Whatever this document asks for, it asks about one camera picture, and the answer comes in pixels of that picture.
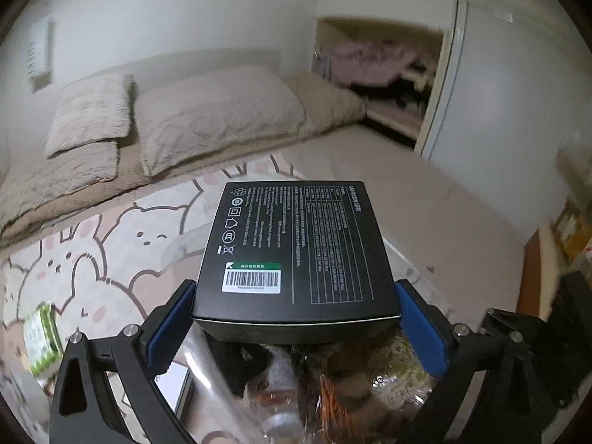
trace blue gripper pad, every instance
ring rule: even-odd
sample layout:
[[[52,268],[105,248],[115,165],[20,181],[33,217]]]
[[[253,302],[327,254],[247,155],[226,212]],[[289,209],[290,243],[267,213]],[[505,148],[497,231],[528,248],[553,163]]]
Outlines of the blue gripper pad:
[[[448,370],[454,347],[452,326],[433,305],[427,305],[407,280],[395,282],[401,307],[401,327],[411,342],[423,368],[433,376]]]
[[[185,280],[165,305],[156,307],[142,325],[140,354],[150,375],[165,373],[183,343],[193,319],[196,283]]]

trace ugreen box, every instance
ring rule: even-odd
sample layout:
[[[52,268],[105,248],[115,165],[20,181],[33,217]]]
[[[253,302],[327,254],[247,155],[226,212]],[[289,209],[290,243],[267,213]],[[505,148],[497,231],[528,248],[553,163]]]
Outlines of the ugreen box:
[[[325,343],[386,329],[400,310],[364,184],[226,184],[192,316],[228,342]]]

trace door frame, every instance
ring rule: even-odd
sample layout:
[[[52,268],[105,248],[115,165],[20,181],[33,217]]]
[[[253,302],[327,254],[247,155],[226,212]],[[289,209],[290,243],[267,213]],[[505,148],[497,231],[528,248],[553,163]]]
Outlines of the door frame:
[[[547,21],[529,14],[527,10],[505,4],[501,0],[455,0],[454,15],[451,21],[452,38],[449,38],[449,49],[445,49],[446,45],[442,47],[443,52],[448,50],[449,58],[446,62],[446,70],[443,76],[440,94],[437,103],[434,104],[435,109],[433,114],[426,114],[426,120],[424,121],[422,132],[418,139],[419,145],[416,146],[416,152],[428,161],[431,158],[438,135],[442,129],[457,78],[458,65],[463,52],[469,4],[484,8],[493,12],[498,18],[502,18],[510,23],[520,23],[528,27],[531,31],[541,34],[559,47],[576,65],[582,65],[581,51],[577,49],[569,37],[566,37],[565,32],[560,28],[552,28]],[[437,91],[437,82],[434,83],[434,90]]]

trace open closet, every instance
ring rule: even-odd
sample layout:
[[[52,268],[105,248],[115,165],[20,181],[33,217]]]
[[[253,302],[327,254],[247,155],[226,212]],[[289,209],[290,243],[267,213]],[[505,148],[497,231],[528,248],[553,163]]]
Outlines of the open closet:
[[[313,71],[366,100],[363,123],[421,152],[446,70],[443,41],[408,23],[322,17]]]

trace green and white package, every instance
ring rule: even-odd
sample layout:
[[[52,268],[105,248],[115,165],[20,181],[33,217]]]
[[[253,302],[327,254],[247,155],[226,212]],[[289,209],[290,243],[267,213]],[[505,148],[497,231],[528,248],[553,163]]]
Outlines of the green and white package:
[[[60,368],[63,351],[49,302],[40,304],[25,319],[23,338],[31,373],[37,379],[53,376]]]

